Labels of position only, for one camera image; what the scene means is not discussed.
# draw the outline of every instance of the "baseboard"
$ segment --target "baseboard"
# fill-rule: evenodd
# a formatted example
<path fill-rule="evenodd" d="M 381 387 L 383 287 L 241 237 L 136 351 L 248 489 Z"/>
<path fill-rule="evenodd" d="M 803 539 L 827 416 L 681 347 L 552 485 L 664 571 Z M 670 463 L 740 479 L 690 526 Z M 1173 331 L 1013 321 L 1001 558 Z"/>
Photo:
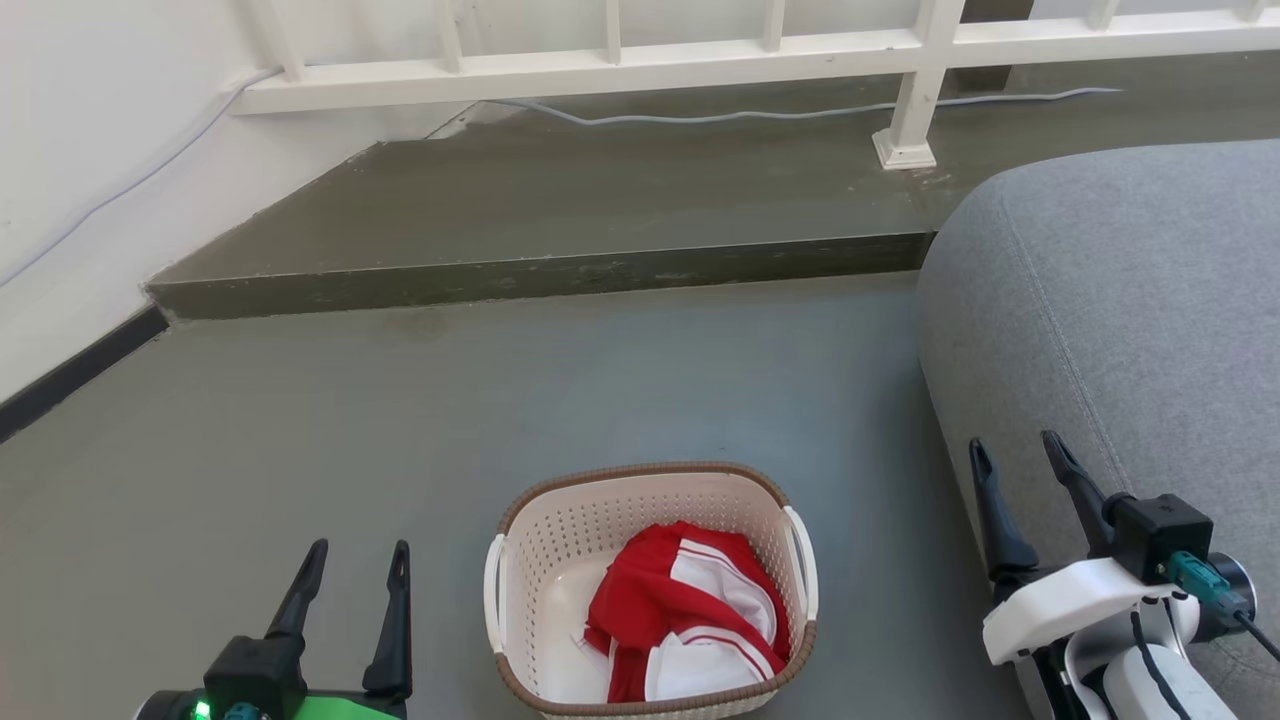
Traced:
<path fill-rule="evenodd" d="M 0 405 L 0 442 L 27 428 L 73 392 L 169 328 L 155 305 L 54 368 Z"/>

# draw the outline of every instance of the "brown basket rim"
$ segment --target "brown basket rim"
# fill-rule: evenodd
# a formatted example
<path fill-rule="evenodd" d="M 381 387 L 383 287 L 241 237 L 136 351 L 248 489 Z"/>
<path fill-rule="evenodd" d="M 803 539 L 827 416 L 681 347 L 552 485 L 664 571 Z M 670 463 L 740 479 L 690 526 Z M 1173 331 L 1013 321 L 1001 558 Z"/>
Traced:
<path fill-rule="evenodd" d="M 506 536 L 511 530 L 511 524 L 515 523 L 516 515 L 526 505 L 529 505 L 535 497 L 545 495 L 548 492 L 566 488 L 571 486 L 581 486 L 586 483 L 596 483 L 602 480 L 614 480 L 618 478 L 626 478 L 632 475 L 667 475 L 667 474 L 680 474 L 680 473 L 726 473 L 732 475 L 739 475 L 750 479 L 767 489 L 769 495 L 778 502 L 778 507 L 787 507 L 786 493 L 782 492 L 773 480 L 765 477 L 759 470 L 749 468 L 746 465 L 739 465 L 735 462 L 718 462 L 718 461 L 696 461 L 696 462 L 652 462 L 645 465 L 623 465 L 618 468 L 604 468 L 600 470 L 588 470 L 585 473 L 575 473 L 572 475 L 562 475 L 559 478 L 553 478 L 550 480 L 541 482 L 527 491 L 525 491 L 511 507 L 507 509 L 506 515 L 502 516 L 502 521 L 498 523 L 498 532 Z M 567 702 L 552 702 L 543 700 L 530 692 L 518 678 L 516 673 L 511 669 L 511 661 L 507 660 L 507 653 L 495 653 L 498 662 L 498 674 L 502 676 L 502 682 L 507 684 L 507 688 L 520 698 L 521 702 L 532 707 L 534 710 L 548 714 L 548 715 L 562 715 L 567 717 L 582 717 L 582 716 L 618 716 L 618 715 L 657 715 L 660 712 L 682 712 L 687 710 L 698 710 L 701 707 L 712 707 L 717 705 L 727 705 L 731 702 L 739 702 L 742 700 L 749 700 L 753 697 L 759 697 L 763 694 L 774 693 L 791 682 L 792 678 L 804 667 L 805 662 L 809 661 L 809 655 L 813 652 L 813 644 L 818 637 L 818 621 L 809 620 L 805 623 L 804 637 L 800 639 L 800 647 L 791 653 L 791 660 L 787 662 L 786 667 L 781 673 L 769 678 L 768 680 L 755 683 L 751 685 L 745 685 L 741 688 L 733 688 L 731 691 L 721 691 L 717 693 L 705 693 L 692 697 L 682 697 L 677 700 L 662 700 L 655 702 L 616 702 L 616 703 L 567 703 Z"/>
<path fill-rule="evenodd" d="M 739 475 L 749 480 L 755 482 L 758 486 L 763 487 L 773 496 L 777 501 L 778 507 L 786 507 L 791 505 L 787 501 L 787 495 L 782 492 L 782 488 L 777 486 L 773 480 L 765 477 L 763 473 L 754 468 L 746 465 L 739 465 L 736 462 L 717 462 L 717 461 L 692 461 L 692 462 L 648 462 L 644 465 L 620 465 L 617 468 L 602 468 L 599 470 L 588 470 L 585 473 L 575 473 L 572 475 L 561 475 L 558 478 L 552 478 L 549 480 L 543 480 L 536 486 L 526 489 L 517 497 L 511 506 L 507 507 L 507 512 L 498 521 L 498 532 L 506 536 L 511 532 L 512 523 L 516 521 L 516 515 L 525 509 L 526 505 L 532 502 L 532 500 L 540 495 L 547 495 L 552 491 L 561 488 L 567 488 L 572 486 L 585 486 L 588 483 L 599 483 L 604 480 L 617 480 L 620 478 L 635 477 L 635 475 L 677 475 L 685 473 L 726 473 L 730 475 Z"/>

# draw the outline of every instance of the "railing post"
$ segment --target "railing post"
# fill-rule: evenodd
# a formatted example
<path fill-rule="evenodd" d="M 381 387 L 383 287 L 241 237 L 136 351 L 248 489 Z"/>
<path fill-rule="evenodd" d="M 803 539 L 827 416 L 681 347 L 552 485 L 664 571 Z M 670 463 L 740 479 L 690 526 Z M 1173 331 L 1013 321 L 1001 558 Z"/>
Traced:
<path fill-rule="evenodd" d="M 435 32 L 440 38 L 444 69 L 457 74 L 462 72 L 462 42 L 458 40 L 453 0 L 431 0 L 431 5 L 435 9 Z"/>
<path fill-rule="evenodd" d="M 764 8 L 764 51 L 782 49 L 782 20 L 787 13 L 787 0 L 768 0 Z"/>
<path fill-rule="evenodd" d="M 920 37 L 920 64 L 902 76 L 893 119 L 887 129 L 872 136 L 876 154 L 886 170 L 932 168 L 938 164 L 929 150 L 928 132 L 938 92 L 947 70 L 947 50 L 960 27 L 964 0 L 920 0 L 915 33 Z"/>
<path fill-rule="evenodd" d="M 622 64 L 622 10 L 621 0 L 604 0 L 604 38 L 609 63 Z"/>
<path fill-rule="evenodd" d="M 1100 32 L 1111 27 L 1111 18 L 1116 17 L 1119 5 L 1120 0 L 1093 0 L 1087 18 L 1089 27 Z"/>
<path fill-rule="evenodd" d="M 1256 23 L 1262 19 L 1262 10 L 1266 10 L 1267 5 L 1270 5 L 1270 0 L 1245 0 L 1238 13 L 1242 20 Z"/>
<path fill-rule="evenodd" d="M 271 58 L 284 68 L 284 77 L 289 82 L 302 79 L 305 63 L 302 56 L 289 45 L 289 35 L 284 31 L 284 20 L 280 18 L 276 0 L 257 0 L 253 3 L 253 13 L 257 15 L 259 28 L 262 31 L 262 40 L 266 40 L 268 49 L 271 51 Z"/>

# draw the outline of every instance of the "concrete floor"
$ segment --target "concrete floor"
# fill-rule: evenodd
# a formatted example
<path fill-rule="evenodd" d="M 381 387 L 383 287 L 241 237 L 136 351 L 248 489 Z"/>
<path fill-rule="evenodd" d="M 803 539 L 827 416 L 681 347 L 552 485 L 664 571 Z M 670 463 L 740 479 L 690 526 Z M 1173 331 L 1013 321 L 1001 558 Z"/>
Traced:
<path fill-rule="evenodd" d="M 303 662 L 357 687 L 413 547 L 412 717 L 536 717 L 481 568 L 508 502 L 728 459 L 813 536 L 817 650 L 754 715 L 1025 717 L 911 332 L 914 274 L 180 325 L 0 446 L 0 717 L 128 717 L 260 634 L 332 541 Z"/>

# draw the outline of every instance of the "wire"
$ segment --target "wire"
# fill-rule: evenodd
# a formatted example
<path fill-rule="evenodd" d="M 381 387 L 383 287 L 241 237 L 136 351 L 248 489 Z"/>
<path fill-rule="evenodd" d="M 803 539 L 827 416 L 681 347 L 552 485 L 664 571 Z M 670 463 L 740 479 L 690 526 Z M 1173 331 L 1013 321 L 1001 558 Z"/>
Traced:
<path fill-rule="evenodd" d="M 1276 643 L 1271 642 L 1271 638 L 1268 638 L 1261 628 L 1254 625 L 1253 620 L 1249 620 L 1249 616 L 1243 610 L 1235 611 L 1235 619 L 1244 626 L 1245 630 L 1249 632 L 1251 635 L 1253 635 L 1253 639 L 1258 641 L 1258 643 L 1261 643 L 1262 647 L 1271 653 L 1271 657 L 1280 660 L 1280 647 L 1276 647 Z"/>
<path fill-rule="evenodd" d="M 142 172 L 133 181 L 128 182 L 123 190 L 113 192 L 106 199 L 99 201 L 87 211 L 82 213 L 67 227 L 67 229 L 59 233 L 52 241 L 45 243 L 42 247 L 28 255 L 27 259 L 19 261 L 10 270 L 0 275 L 0 288 L 13 282 L 13 279 L 20 275 L 22 273 L 27 272 L 27 269 L 38 263 L 45 255 L 49 255 L 50 251 L 61 245 L 64 240 L 70 237 L 72 233 L 74 233 L 77 229 L 79 229 L 81 225 L 83 225 L 90 218 L 92 218 L 95 213 L 97 213 L 102 208 L 106 208 L 111 202 L 115 202 L 124 195 L 128 195 L 140 184 L 155 177 L 156 173 L 168 168 L 170 163 L 177 160 L 179 155 L 186 152 L 188 147 L 191 147 L 192 145 L 196 143 L 196 141 L 204 137 L 205 133 L 207 133 L 214 127 L 214 123 L 216 123 L 219 119 L 221 119 L 223 115 L 227 114 L 227 110 L 230 109 L 232 102 L 234 102 L 236 99 L 239 97 L 241 94 L 244 92 L 244 90 L 248 86 L 261 82 L 279 73 L 280 73 L 279 68 L 273 70 L 264 70 L 237 85 L 236 88 L 232 90 L 232 92 L 227 96 L 227 100 L 221 104 L 221 106 L 218 108 L 218 111 L 210 115 L 210 118 L 200 127 L 200 129 L 196 131 L 193 135 L 191 135 L 187 140 L 184 140 L 175 151 L 165 156 L 164 160 L 161 160 L 156 165 Z M 940 100 L 938 105 L 945 108 L 951 108 L 956 105 L 979 105 L 983 102 L 1052 102 L 1055 100 L 1066 100 L 1068 97 L 1075 97 L 1078 95 L 1092 95 L 1098 92 L 1124 92 L 1124 91 L 1115 87 L 1078 87 L 1075 90 L 1068 90 L 1065 92 L 1056 92 L 1050 95 L 982 95 L 978 97 L 952 97 L 950 100 Z M 876 105 L 863 105 L 859 108 L 836 108 L 833 110 L 818 110 L 815 113 L 764 113 L 760 110 L 740 110 L 737 113 L 728 113 L 724 115 L 705 115 L 698 118 L 667 118 L 662 115 L 617 115 L 612 118 L 593 119 L 593 118 L 579 118 L 577 115 L 571 115 L 562 110 L 548 108 L 547 105 L 532 102 L 530 100 L 488 100 L 486 102 L 493 102 L 497 105 L 509 105 L 512 108 L 524 108 L 527 110 L 536 110 L 539 113 L 545 113 L 548 115 L 559 118 L 562 120 L 568 120 L 573 124 L 588 126 L 588 127 L 608 126 L 613 123 L 663 123 L 673 126 L 698 126 L 707 123 L 721 123 L 724 120 L 737 120 L 741 118 L 764 118 L 771 120 L 809 120 L 815 118 L 833 118 L 837 115 L 854 115 L 858 113 L 870 113 L 873 110 L 891 110 L 896 105 L 895 102 L 878 102 Z"/>
<path fill-rule="evenodd" d="M 232 90 L 230 95 L 227 96 L 227 100 L 221 104 L 221 106 L 218 108 L 218 111 L 212 113 L 209 117 L 209 119 L 205 120 L 204 124 L 200 126 L 200 129 L 197 129 L 195 133 L 192 133 L 191 136 L 188 136 L 187 140 L 182 141 L 182 143 L 178 146 L 177 150 L 174 150 L 173 152 L 170 152 L 169 155 L 166 155 L 163 160 L 160 160 L 155 165 L 152 165 L 151 168 L 145 169 L 142 173 L 138 174 L 138 177 L 136 177 L 134 179 L 129 181 L 124 186 L 124 188 L 118 190 L 116 192 L 113 192 L 106 199 L 100 200 L 92 208 L 90 208 L 88 210 L 86 210 L 81 215 L 78 215 L 76 219 L 73 219 L 68 224 L 67 229 L 64 229 L 61 233 L 59 233 L 56 237 L 54 237 L 52 241 L 45 243 L 44 247 L 37 249 L 35 252 L 32 252 L 31 255 L 28 255 L 26 260 L 22 260 L 17 265 L 14 265 L 10 270 L 5 272 L 4 275 L 0 275 L 0 288 L 3 288 L 4 286 L 9 284 L 14 278 L 17 278 L 18 275 L 20 275 L 22 273 L 27 272 L 28 268 L 31 268 L 32 265 L 35 265 L 36 263 L 38 263 L 45 255 L 49 255 L 49 252 L 52 249 L 55 249 L 59 245 L 61 245 L 63 241 L 67 240 L 68 237 L 70 237 L 73 232 L 78 231 L 79 227 L 83 225 L 90 218 L 92 218 L 95 213 L 97 213 L 102 208 L 106 208 L 111 202 L 115 202 L 116 200 L 119 200 L 124 195 L 128 195 L 134 188 L 137 188 L 140 184 L 142 184 L 142 183 L 147 182 L 148 179 L 151 179 L 152 177 L 155 177 L 156 173 L 159 173 L 160 170 L 168 168 L 170 163 L 173 163 L 174 160 L 177 160 L 179 155 L 182 155 L 183 152 L 187 151 L 188 147 L 191 147 L 192 145 L 195 145 L 197 140 L 200 140 L 201 137 L 205 137 L 205 133 L 207 133 L 210 131 L 210 128 L 214 127 L 214 123 L 216 123 L 219 119 L 221 119 L 223 115 L 227 114 L 227 110 L 230 109 L 232 102 L 234 102 L 236 99 L 239 97 L 241 92 L 244 92 L 244 88 L 247 88 L 248 86 L 251 86 L 253 83 L 261 82 L 261 81 L 264 81 L 264 79 L 266 79 L 266 78 L 269 78 L 271 76 L 279 74 L 279 73 L 280 73 L 279 68 L 276 68 L 274 70 L 264 70 L 264 72 L 257 73 L 257 74 L 255 74 L 255 76 L 252 76 L 250 78 L 246 78 L 239 85 L 237 85 Z"/>
<path fill-rule="evenodd" d="M 1169 618 L 1169 632 L 1174 634 L 1174 642 L 1178 643 L 1178 653 L 1183 657 L 1187 656 L 1187 646 L 1183 644 L 1183 638 L 1178 635 L 1178 623 L 1174 621 L 1174 603 L 1165 600 L 1165 616 Z"/>
<path fill-rule="evenodd" d="M 1183 708 L 1183 703 L 1178 701 L 1178 696 L 1174 694 L 1174 689 L 1169 687 L 1169 682 L 1160 674 L 1160 667 L 1156 666 L 1156 659 L 1151 656 L 1151 648 L 1147 647 L 1147 638 L 1142 634 L 1142 618 L 1138 615 L 1137 610 L 1129 614 L 1129 621 L 1133 623 L 1133 639 L 1138 643 L 1138 652 L 1142 653 L 1142 662 L 1147 666 L 1147 673 L 1151 674 L 1151 679 L 1156 682 L 1156 687 L 1160 688 L 1160 694 L 1164 696 L 1169 707 L 1178 714 L 1179 720 L 1190 720 L 1190 715 L 1188 715 L 1187 710 Z"/>
<path fill-rule="evenodd" d="M 983 102 L 1052 102 L 1056 100 L 1066 100 L 1068 97 L 1075 97 L 1079 95 L 1094 95 L 1100 92 L 1124 92 L 1116 87 L 1078 87 L 1075 90 L 1068 90 L 1065 92 L 1055 94 L 1037 94 L 1037 95 L 979 95 L 977 97 L 952 97 L 948 100 L 938 100 L 938 106 L 941 108 L 955 108 L 957 105 L 980 105 Z M 723 123 L 726 120 L 739 120 L 742 118 L 764 118 L 767 120 L 812 120 L 817 118 L 833 118 L 837 115 L 856 115 L 859 113 L 870 113 L 874 110 L 892 110 L 896 102 L 877 102 L 876 105 L 860 105 L 858 108 L 836 108 L 833 110 L 818 110 L 814 113 L 765 113 L 762 110 L 739 110 L 737 113 L 727 113 L 723 115 L 703 115 L 696 118 L 672 118 L 664 115 L 614 115 L 611 118 L 580 118 L 572 115 L 563 110 L 557 110 L 554 108 L 548 108 L 540 102 L 534 102 L 531 100 L 486 100 L 485 102 L 493 102 L 495 105 L 508 105 L 512 108 L 524 108 L 526 110 L 536 110 L 539 113 L 545 113 L 553 118 L 559 118 L 562 120 L 568 120 L 577 126 L 595 127 L 595 126 L 611 126 L 614 123 L 660 123 L 668 126 L 701 126 L 708 123 Z"/>

